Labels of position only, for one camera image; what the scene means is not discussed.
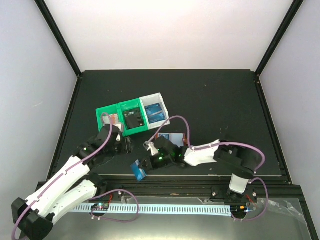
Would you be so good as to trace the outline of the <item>brown leather card holder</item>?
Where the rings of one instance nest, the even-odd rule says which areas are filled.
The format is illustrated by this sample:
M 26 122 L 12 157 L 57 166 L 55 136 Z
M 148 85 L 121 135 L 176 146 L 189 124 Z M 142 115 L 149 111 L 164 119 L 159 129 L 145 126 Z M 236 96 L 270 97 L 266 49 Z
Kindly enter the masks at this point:
M 178 147 L 186 147 L 188 146 L 187 135 L 185 133 L 158 133 L 156 135 L 156 139 L 159 138 L 159 134 L 170 134 L 170 140 L 174 145 Z

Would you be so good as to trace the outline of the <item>dropped blue credit card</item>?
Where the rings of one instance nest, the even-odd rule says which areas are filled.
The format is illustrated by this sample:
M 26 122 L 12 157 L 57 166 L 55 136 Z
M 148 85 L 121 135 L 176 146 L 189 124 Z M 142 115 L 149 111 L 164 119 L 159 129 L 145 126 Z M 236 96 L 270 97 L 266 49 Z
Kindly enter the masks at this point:
M 131 164 L 130 168 L 136 178 L 137 181 L 142 181 L 146 176 L 146 172 L 144 169 L 139 168 L 140 161 L 136 160 L 134 163 Z

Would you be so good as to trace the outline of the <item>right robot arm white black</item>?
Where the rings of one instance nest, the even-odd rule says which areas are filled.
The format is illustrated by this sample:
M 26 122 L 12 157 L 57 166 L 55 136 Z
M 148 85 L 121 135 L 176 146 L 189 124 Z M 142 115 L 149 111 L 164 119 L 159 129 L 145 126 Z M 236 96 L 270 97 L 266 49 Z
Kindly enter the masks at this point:
M 177 146 L 164 136 L 146 142 L 149 156 L 138 163 L 144 172 L 164 168 L 170 164 L 179 167 L 197 167 L 204 164 L 220 164 L 231 172 L 227 189 L 228 198 L 240 201 L 246 195 L 246 187 L 266 157 L 258 148 L 239 142 L 218 139 L 200 146 Z

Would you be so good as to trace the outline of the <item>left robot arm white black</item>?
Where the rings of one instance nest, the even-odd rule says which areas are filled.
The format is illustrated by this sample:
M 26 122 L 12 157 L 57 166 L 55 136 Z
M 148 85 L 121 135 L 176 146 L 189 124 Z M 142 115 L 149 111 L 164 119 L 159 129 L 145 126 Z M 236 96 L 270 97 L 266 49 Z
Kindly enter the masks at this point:
M 11 205 L 14 227 L 11 238 L 21 230 L 30 240 L 43 240 L 54 225 L 79 204 L 103 199 L 108 192 L 105 181 L 93 170 L 118 155 L 133 150 L 132 141 L 112 124 L 81 144 L 65 165 L 41 188 Z

